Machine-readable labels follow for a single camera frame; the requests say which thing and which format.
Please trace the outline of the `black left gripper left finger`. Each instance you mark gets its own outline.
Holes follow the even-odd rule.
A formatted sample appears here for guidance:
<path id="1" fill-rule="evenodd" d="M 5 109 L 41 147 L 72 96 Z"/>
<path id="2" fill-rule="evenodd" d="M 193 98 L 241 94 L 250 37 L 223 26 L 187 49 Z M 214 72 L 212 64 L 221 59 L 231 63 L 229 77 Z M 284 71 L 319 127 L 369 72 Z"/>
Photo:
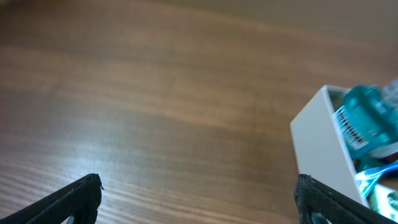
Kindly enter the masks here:
<path id="1" fill-rule="evenodd" d="M 1 224 L 94 224 L 102 198 L 98 174 L 88 174 L 41 200 L 1 219 Z"/>

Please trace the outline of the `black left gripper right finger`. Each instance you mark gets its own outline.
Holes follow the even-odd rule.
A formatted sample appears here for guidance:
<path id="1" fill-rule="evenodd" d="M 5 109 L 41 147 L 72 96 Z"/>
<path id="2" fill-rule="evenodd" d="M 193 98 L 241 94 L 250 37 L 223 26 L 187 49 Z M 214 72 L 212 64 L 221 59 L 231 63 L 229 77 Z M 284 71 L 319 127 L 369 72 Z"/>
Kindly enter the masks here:
<path id="1" fill-rule="evenodd" d="M 294 190 L 300 224 L 395 224 L 307 174 L 300 174 Z"/>

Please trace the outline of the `blue white toothbrush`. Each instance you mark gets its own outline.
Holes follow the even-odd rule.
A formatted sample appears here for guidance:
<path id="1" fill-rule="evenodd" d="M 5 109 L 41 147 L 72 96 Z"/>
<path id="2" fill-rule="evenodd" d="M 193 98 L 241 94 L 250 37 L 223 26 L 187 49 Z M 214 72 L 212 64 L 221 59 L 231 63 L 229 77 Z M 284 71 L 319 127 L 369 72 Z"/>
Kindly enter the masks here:
<path id="1" fill-rule="evenodd" d="M 394 172 L 397 170 L 397 161 L 390 163 L 388 165 L 374 167 L 367 170 L 363 170 L 358 172 L 354 179 L 358 184 L 358 189 L 363 198 L 366 198 L 376 184 L 379 182 L 379 179 L 389 172 Z"/>

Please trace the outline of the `green soap box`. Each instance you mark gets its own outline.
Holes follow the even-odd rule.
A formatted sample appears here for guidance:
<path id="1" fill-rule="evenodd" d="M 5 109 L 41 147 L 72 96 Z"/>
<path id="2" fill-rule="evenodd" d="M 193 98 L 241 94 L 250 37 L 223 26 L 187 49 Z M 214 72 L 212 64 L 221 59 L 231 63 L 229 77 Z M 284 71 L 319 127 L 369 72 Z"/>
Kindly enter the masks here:
<path id="1" fill-rule="evenodd" d="M 371 210 L 397 223 L 397 191 L 377 184 L 368 195 Z"/>

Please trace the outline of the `blue mouthwash bottle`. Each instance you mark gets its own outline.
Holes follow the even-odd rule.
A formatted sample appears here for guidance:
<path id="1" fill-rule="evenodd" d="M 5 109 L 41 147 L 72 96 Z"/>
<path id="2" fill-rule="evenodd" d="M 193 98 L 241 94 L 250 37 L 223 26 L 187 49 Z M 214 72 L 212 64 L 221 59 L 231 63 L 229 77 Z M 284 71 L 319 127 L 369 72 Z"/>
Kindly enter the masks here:
<path id="1" fill-rule="evenodd" d="M 352 159 L 397 153 L 397 80 L 352 88 L 333 116 Z"/>

